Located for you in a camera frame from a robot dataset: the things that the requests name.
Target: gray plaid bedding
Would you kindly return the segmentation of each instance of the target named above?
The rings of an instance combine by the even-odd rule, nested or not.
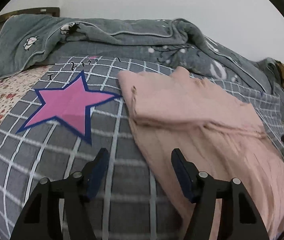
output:
[[[17,133],[41,105],[34,89],[61,88],[82,70],[91,90],[120,94],[120,70],[171,74],[174,70],[145,61],[100,57],[64,57],[18,101],[0,125],[0,239],[9,239],[17,218],[39,179],[66,178],[94,159],[98,150],[110,152],[110,163],[99,193],[87,209],[98,239],[178,239],[181,218],[149,170],[134,143],[125,102],[115,99],[91,109],[92,146],[56,121],[48,121]],[[284,124],[280,99],[240,86],[211,79],[243,102],[252,103],[273,144],[281,151]],[[63,219],[64,238],[69,239]]]

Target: cartoon applique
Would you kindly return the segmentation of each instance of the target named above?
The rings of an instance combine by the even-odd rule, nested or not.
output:
[[[38,40],[38,38],[38,36],[27,38],[26,43],[23,45],[24,49],[29,50],[29,48]]]
[[[79,23],[69,23],[63,25],[60,30],[61,34],[70,34],[76,32],[77,29],[80,29]]]

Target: metal screw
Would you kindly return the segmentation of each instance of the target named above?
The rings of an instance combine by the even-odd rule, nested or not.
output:
[[[200,171],[198,173],[198,175],[201,177],[201,178],[206,178],[207,177],[207,173],[205,171]]]
[[[40,179],[40,184],[46,184],[48,181],[48,178],[42,178]]]
[[[82,172],[80,172],[80,171],[76,171],[75,173],[73,173],[73,177],[74,178],[80,178],[82,176]]]
[[[238,178],[234,178],[233,182],[234,182],[234,184],[237,184],[237,185],[241,184],[241,181]]]

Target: floral sheet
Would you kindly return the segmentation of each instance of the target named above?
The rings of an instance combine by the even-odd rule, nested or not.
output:
[[[0,80],[0,124],[7,112],[43,76],[49,67],[30,68],[16,76]]]

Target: pink cloth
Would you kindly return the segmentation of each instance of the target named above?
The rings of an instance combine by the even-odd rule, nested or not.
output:
[[[170,76],[118,74],[136,144],[187,228],[193,205],[183,196],[171,164],[179,148],[188,161],[215,179],[239,178],[259,210],[270,238],[284,231],[284,163],[251,104],[208,79],[178,67]],[[211,240],[217,238],[217,200]]]

